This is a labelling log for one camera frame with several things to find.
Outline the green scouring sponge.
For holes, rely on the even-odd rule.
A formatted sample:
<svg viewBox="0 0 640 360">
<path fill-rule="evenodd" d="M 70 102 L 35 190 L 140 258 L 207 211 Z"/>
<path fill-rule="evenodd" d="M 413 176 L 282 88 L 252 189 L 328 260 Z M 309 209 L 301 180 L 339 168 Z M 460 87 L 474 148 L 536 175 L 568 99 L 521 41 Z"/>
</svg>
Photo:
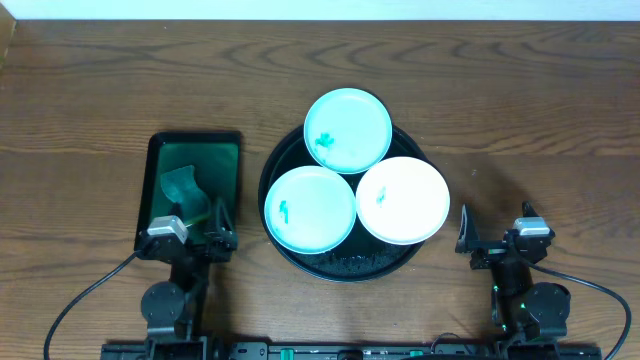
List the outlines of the green scouring sponge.
<svg viewBox="0 0 640 360">
<path fill-rule="evenodd" d="M 211 215 L 211 200 L 197 185 L 195 167 L 187 165 L 161 175 L 160 185 L 166 198 L 180 203 L 186 226 L 206 220 Z"/>
</svg>

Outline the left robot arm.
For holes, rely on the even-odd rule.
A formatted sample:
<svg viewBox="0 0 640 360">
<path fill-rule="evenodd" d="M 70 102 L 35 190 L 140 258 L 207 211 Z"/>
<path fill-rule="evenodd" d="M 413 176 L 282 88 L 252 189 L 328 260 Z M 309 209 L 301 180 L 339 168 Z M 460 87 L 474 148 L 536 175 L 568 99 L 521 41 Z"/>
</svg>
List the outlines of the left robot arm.
<svg viewBox="0 0 640 360">
<path fill-rule="evenodd" d="M 149 287 L 141 300 L 147 322 L 143 359 L 222 360 L 229 357 L 223 341 L 201 330 L 213 264 L 228 262 L 238 238 L 223 200 L 212 205 L 204 222 L 204 241 L 195 243 L 176 215 L 156 217 L 139 234 L 142 260 L 171 266 L 167 281 Z"/>
</svg>

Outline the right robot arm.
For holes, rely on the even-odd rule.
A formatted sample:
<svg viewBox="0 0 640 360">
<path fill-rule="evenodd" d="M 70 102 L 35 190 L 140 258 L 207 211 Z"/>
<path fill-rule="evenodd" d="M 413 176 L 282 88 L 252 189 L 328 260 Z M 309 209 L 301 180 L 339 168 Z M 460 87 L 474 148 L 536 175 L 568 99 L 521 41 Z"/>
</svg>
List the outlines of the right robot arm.
<svg viewBox="0 0 640 360">
<path fill-rule="evenodd" d="M 571 295 L 560 284 L 533 281 L 531 269 L 547 256 L 555 232 L 528 202 L 522 212 L 502 240 L 485 241 L 471 208 L 463 205 L 455 251 L 470 256 L 471 269 L 491 272 L 492 321 L 503 330 L 492 345 L 493 354 L 500 359 L 558 359 L 557 339 L 567 335 Z"/>
</svg>

